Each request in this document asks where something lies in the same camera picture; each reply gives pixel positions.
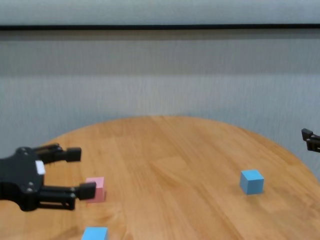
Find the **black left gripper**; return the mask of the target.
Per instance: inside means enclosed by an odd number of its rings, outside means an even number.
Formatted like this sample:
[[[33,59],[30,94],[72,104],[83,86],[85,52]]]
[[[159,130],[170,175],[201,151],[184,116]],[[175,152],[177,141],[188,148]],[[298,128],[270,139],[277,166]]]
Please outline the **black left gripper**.
[[[80,162],[81,155],[80,147],[63,149],[58,143],[17,148],[13,155],[0,160],[0,199],[16,203],[24,212],[34,211],[38,207],[74,210],[76,199],[82,201],[95,197],[97,184],[89,182],[74,187],[42,187],[44,164]]]

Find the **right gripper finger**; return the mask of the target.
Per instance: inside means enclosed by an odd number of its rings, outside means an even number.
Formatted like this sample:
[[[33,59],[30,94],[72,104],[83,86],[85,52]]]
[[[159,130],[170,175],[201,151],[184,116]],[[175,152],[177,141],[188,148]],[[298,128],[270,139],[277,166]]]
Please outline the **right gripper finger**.
[[[320,152],[320,136],[314,134],[311,130],[303,128],[301,130],[302,139],[306,142],[307,150]]]

